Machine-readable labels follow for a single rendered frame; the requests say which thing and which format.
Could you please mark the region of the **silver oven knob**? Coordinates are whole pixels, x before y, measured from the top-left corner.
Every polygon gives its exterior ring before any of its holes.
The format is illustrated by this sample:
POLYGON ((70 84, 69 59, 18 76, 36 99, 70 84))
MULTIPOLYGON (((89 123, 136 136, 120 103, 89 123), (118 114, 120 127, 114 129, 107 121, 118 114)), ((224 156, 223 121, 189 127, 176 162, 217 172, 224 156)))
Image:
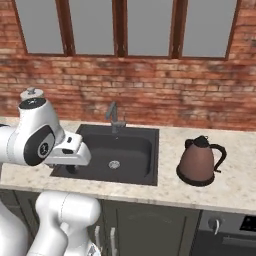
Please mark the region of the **silver oven knob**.
POLYGON ((220 217, 210 217, 208 220, 208 227, 212 230, 214 235, 218 234, 222 224, 223 219, 220 217))

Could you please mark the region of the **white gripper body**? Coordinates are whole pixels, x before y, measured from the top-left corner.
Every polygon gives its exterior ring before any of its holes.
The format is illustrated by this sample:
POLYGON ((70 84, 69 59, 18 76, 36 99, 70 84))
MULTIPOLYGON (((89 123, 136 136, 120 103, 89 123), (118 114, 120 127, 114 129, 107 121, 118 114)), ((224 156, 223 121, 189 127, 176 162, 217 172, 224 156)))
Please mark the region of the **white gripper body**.
POLYGON ((86 145, 81 145, 76 152, 70 149, 54 148, 44 160, 48 165, 80 165, 87 166, 91 160, 91 153, 86 145))

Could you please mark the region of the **dark grey oven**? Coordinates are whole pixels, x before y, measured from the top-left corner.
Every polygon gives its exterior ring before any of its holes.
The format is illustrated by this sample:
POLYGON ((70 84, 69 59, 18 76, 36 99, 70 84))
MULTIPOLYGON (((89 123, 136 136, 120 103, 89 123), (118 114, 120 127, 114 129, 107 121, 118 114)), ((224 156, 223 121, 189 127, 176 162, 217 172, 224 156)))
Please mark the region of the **dark grey oven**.
POLYGON ((256 215, 203 210, 189 256, 256 256, 256 215), (223 219, 217 235, 210 217, 223 219))

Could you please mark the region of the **brown framed window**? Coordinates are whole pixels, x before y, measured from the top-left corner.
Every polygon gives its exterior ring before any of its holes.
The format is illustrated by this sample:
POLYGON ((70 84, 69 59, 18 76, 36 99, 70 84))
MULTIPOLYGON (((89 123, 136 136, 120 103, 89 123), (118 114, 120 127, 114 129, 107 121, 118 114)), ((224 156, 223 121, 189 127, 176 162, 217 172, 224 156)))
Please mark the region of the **brown framed window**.
POLYGON ((11 0, 29 55, 228 58, 241 0, 11 0))

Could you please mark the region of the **dark grey tap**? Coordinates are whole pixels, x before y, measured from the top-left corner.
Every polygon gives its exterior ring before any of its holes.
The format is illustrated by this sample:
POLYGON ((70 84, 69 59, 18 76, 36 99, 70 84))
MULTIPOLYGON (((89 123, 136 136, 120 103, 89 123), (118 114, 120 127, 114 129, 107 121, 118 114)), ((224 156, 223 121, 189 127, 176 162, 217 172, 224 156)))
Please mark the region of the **dark grey tap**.
POLYGON ((111 121, 111 127, 112 127, 112 132, 113 133, 117 133, 119 128, 126 126, 126 121, 125 120, 120 121, 118 119, 117 104, 116 104, 115 101, 113 101, 110 104, 110 106, 109 106, 109 108, 108 108, 108 110, 105 114, 105 118, 107 120, 111 121))

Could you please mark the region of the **black sink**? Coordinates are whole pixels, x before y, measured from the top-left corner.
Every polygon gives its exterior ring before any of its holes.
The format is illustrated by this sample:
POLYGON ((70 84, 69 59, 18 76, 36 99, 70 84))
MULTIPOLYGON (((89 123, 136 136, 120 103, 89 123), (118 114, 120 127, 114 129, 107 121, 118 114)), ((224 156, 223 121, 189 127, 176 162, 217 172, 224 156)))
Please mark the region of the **black sink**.
POLYGON ((113 133, 110 126, 81 124, 77 133, 91 152, 89 165, 76 165, 77 174, 57 165, 53 177, 157 185, 158 129, 124 127, 113 133))

